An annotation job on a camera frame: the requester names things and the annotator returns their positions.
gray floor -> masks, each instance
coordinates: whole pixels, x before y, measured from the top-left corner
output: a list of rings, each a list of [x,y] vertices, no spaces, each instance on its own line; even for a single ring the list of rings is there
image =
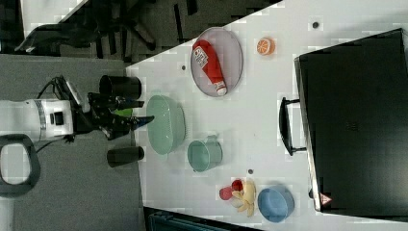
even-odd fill
[[[0,55],[0,63],[0,98],[13,101],[35,98],[60,74],[82,92],[98,91],[103,74],[122,75],[124,67],[120,61],[11,55]],[[14,203],[13,230],[143,230],[138,164],[113,169],[106,161],[108,149],[130,143],[130,135],[107,141],[95,131],[44,148],[38,183]]]
[[[127,6],[133,6],[138,0],[127,0]],[[255,13],[280,0],[197,0],[197,13],[188,15],[186,0],[156,0],[156,3],[146,3],[135,15],[157,41],[154,51],[149,51],[138,38],[128,36],[131,40],[130,50],[132,63],[160,54],[180,44],[177,25],[175,20],[174,5],[177,4],[180,11],[182,39],[189,40],[198,37],[210,27],[224,26],[239,18]],[[120,37],[116,36],[116,50],[114,55],[109,54],[108,41],[102,40],[104,59],[120,59]],[[63,46],[62,56],[96,58],[96,49],[75,49]]]

red ketchup bottle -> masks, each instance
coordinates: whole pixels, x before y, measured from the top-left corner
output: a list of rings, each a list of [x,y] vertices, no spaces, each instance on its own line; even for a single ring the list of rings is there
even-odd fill
[[[221,65],[217,57],[216,50],[207,40],[200,39],[192,46],[195,60],[204,70],[211,83],[216,87],[218,95],[227,93],[224,77],[221,72]]]

white plate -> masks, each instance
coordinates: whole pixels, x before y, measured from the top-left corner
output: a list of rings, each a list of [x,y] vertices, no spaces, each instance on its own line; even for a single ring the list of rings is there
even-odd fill
[[[228,93],[238,84],[242,73],[242,50],[236,36],[222,27],[213,27],[204,31],[197,40],[200,39],[210,42],[216,50]],[[216,88],[195,61],[192,51],[191,74],[201,91],[212,97],[219,97]]]

black cup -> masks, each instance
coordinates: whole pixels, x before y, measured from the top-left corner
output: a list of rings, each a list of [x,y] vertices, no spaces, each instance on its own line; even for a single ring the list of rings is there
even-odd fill
[[[108,151],[107,160],[110,167],[123,166],[144,157],[144,150],[140,146],[116,148]]]
[[[137,77],[104,75],[99,81],[99,92],[139,99],[141,95],[141,82]]]

white table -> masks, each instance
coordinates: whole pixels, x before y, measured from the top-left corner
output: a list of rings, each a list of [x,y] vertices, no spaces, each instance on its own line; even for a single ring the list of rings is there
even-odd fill
[[[24,37],[44,24],[69,18],[89,0],[20,0]]]
[[[314,21],[320,24],[316,30],[311,26]],[[182,104],[188,127],[182,146],[167,157],[152,149],[145,127],[137,130],[137,143],[146,152],[140,161],[143,205],[261,230],[408,230],[408,223],[317,213],[308,197],[307,156],[289,156],[278,131],[280,100],[297,98],[295,57],[399,27],[408,29],[406,0],[285,0],[225,26],[239,38],[244,65],[238,86],[221,98],[206,96],[194,84],[190,70],[194,40],[129,66],[128,76],[138,76],[144,83],[142,99],[147,102],[154,90],[161,90]],[[273,37],[277,45],[269,58],[256,52],[257,41],[265,36]],[[292,108],[293,146],[301,146],[300,110],[298,105]],[[139,113],[144,115],[145,107]],[[217,168],[194,173],[187,147],[208,131],[218,132],[224,159]],[[247,174],[250,168],[252,175]],[[293,214],[275,224],[257,208],[252,218],[237,213],[218,197],[218,190],[235,177],[250,177],[258,192],[284,184],[294,197]]]

